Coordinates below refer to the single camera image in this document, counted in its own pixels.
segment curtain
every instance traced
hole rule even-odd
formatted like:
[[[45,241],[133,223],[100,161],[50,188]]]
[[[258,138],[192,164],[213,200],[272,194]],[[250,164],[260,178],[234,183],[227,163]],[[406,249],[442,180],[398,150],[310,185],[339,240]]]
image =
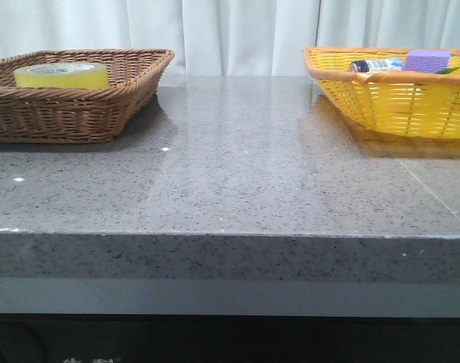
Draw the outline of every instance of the curtain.
[[[171,48],[169,74],[303,76],[308,45],[460,48],[460,0],[0,0],[0,58]]]

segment wicker basket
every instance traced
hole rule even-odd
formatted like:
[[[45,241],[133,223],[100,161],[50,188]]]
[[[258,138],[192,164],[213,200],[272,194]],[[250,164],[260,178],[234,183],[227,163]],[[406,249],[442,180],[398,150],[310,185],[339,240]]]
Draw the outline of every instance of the wicker basket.
[[[361,59],[400,57],[407,48],[304,49],[304,60],[326,96],[344,114],[370,130],[402,136],[460,138],[460,68],[440,75],[412,71],[348,72]],[[460,67],[460,50],[451,67]]]
[[[167,49],[37,51],[0,60],[0,142],[88,144],[112,140],[156,93],[174,57]],[[32,64],[106,64],[110,88],[16,87]]]

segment roll of tape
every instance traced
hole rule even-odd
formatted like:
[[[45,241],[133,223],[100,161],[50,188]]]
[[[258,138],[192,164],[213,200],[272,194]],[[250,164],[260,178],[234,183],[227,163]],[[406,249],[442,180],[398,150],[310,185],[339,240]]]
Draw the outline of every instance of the roll of tape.
[[[104,64],[89,62],[37,64],[14,71],[18,87],[106,88]]]

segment green leaf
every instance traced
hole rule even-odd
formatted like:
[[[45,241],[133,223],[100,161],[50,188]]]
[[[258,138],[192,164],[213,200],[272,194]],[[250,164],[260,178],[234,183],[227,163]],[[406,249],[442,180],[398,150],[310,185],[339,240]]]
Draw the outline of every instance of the green leaf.
[[[436,74],[449,74],[449,73],[452,73],[454,70],[457,70],[458,68],[460,68],[460,67],[446,68],[444,70],[438,70],[435,73]]]

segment sponge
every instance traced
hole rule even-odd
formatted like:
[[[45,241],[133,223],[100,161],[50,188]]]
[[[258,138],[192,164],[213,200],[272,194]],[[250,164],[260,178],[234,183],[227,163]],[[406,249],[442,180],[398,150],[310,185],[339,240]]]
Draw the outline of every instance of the sponge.
[[[432,49],[414,49],[406,56],[405,70],[435,73],[449,66],[450,52]]]

